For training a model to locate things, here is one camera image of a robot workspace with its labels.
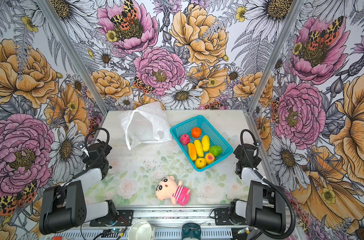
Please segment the green toy fruit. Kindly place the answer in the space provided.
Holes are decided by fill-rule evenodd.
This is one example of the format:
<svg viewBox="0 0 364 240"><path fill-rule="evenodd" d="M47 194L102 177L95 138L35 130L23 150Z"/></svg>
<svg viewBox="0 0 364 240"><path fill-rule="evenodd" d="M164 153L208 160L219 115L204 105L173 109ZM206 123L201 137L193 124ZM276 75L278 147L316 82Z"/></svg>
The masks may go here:
<svg viewBox="0 0 364 240"><path fill-rule="evenodd" d="M209 152L214 156L214 157L218 157L221 155L221 153L223 152L223 149L221 146L211 146L209 148Z"/></svg>

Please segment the yellow red peach toy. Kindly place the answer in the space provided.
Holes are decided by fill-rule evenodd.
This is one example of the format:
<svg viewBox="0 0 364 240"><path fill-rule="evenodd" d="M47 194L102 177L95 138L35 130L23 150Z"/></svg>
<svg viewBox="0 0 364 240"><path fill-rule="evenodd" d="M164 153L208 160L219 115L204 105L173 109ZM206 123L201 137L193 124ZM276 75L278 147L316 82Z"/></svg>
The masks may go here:
<svg viewBox="0 0 364 240"><path fill-rule="evenodd" d="M215 159L215 156L212 154L212 153L207 153L205 155L205 160L206 160L206 164L207 165L210 165L212 164L216 159Z"/></svg>

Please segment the yellow toy fruit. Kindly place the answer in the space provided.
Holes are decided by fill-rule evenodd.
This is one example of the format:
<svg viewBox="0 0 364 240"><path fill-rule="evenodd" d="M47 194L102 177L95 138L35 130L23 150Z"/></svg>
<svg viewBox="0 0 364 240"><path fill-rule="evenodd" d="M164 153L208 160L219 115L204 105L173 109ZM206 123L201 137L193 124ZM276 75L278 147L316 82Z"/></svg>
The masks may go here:
<svg viewBox="0 0 364 240"><path fill-rule="evenodd" d="M202 138L201 143L202 143L202 146L203 146L203 151L208 152L209 148L211 147L209 136L204 135L203 138Z"/></svg>

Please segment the small yellow lemon toy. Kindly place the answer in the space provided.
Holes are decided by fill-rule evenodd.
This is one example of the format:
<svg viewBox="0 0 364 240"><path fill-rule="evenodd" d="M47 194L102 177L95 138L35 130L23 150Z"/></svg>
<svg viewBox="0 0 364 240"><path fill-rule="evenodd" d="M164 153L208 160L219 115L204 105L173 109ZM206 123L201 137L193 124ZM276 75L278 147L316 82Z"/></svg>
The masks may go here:
<svg viewBox="0 0 364 240"><path fill-rule="evenodd" d="M204 150L203 150L203 145L202 145L201 141L200 140L195 140L194 145L195 145L195 148L196 148L197 156L199 158L203 158L204 157Z"/></svg>

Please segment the round yellow orange toy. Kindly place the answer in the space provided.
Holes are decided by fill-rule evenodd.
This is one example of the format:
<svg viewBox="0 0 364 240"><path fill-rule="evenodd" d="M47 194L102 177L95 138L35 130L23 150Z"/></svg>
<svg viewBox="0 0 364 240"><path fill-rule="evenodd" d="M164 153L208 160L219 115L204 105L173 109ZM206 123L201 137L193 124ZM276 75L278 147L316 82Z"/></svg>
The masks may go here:
<svg viewBox="0 0 364 240"><path fill-rule="evenodd" d="M207 160L205 158L197 158L195 160L195 166L197 169L203 169L207 166Z"/></svg>

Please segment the orange toy fruit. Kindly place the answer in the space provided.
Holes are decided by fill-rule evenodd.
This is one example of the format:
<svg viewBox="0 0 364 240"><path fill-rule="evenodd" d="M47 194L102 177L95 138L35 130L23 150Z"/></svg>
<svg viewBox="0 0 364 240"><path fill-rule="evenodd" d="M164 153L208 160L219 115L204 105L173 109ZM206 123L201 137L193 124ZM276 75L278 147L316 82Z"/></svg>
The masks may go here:
<svg viewBox="0 0 364 240"><path fill-rule="evenodd" d="M202 130L198 127L194 127L192 130L191 130L191 136L195 139L199 139L200 136L202 135Z"/></svg>

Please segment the white plastic bag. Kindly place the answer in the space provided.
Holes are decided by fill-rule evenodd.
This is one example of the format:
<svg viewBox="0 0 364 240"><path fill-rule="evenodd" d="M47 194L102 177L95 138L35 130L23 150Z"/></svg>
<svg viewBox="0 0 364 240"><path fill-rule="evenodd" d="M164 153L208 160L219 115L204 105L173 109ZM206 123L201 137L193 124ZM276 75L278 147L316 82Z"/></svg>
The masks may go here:
<svg viewBox="0 0 364 240"><path fill-rule="evenodd" d="M171 126L160 102L142 105L132 111L123 111L118 122L125 134L128 150L140 144L160 144L171 141Z"/></svg>

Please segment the pink toy fruit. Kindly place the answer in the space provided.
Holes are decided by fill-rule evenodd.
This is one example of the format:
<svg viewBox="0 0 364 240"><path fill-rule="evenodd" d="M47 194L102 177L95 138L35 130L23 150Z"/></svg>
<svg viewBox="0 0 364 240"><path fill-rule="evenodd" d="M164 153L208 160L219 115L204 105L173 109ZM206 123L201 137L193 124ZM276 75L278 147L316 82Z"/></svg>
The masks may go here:
<svg viewBox="0 0 364 240"><path fill-rule="evenodd" d="M180 137L180 143L183 145L183 146L186 146L190 143L190 136L187 135L187 134L184 134Z"/></svg>

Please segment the yellow banana toy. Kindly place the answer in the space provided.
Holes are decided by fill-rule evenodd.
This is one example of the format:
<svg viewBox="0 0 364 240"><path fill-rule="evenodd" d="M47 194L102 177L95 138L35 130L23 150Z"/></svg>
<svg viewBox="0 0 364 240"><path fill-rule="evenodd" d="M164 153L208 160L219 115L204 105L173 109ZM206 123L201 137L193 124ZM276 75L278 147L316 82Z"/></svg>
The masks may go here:
<svg viewBox="0 0 364 240"><path fill-rule="evenodd" d="M197 159L197 150L193 143L188 143L188 155L193 162Z"/></svg>

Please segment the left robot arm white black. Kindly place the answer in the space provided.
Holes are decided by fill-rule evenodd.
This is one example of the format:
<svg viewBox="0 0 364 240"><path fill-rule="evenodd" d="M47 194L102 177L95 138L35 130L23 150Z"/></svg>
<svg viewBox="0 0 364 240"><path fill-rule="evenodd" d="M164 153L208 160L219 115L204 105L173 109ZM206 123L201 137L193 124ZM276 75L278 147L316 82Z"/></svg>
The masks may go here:
<svg viewBox="0 0 364 240"><path fill-rule="evenodd" d="M107 176L107 155L111 149L105 142L90 145L87 149L86 169L72 180L44 191L39 220L41 234L64 232L90 221L114 224L118 214L113 201L87 204L85 200L85 192Z"/></svg>

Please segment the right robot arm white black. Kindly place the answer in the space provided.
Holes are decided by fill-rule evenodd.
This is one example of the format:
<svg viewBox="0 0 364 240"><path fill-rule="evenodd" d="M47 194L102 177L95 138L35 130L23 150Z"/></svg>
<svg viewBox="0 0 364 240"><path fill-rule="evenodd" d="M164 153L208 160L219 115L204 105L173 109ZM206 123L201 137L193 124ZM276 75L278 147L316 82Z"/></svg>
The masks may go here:
<svg viewBox="0 0 364 240"><path fill-rule="evenodd" d="M238 159L236 174L249 187L248 199L234 199L230 203L229 216L232 223L246 223L273 235L282 235L286 230L286 203L255 165L261 162L258 148L251 144L238 145L234 151Z"/></svg>

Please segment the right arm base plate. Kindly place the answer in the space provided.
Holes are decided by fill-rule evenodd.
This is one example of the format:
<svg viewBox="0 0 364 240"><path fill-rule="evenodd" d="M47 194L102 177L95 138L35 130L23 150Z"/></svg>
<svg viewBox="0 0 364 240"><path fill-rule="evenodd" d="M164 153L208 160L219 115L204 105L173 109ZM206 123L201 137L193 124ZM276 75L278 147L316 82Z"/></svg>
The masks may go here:
<svg viewBox="0 0 364 240"><path fill-rule="evenodd" d="M230 208L215 208L210 216L216 226L251 226L246 220L246 210L230 210Z"/></svg>

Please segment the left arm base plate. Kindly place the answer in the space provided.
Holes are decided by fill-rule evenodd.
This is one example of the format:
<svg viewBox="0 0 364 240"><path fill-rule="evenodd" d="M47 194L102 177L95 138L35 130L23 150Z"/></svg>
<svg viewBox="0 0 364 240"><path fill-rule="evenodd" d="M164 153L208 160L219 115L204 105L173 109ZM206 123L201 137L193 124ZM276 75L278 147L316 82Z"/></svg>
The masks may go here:
<svg viewBox="0 0 364 240"><path fill-rule="evenodd" d="M116 210L114 215L90 221L90 227L129 227L133 221L133 210Z"/></svg>

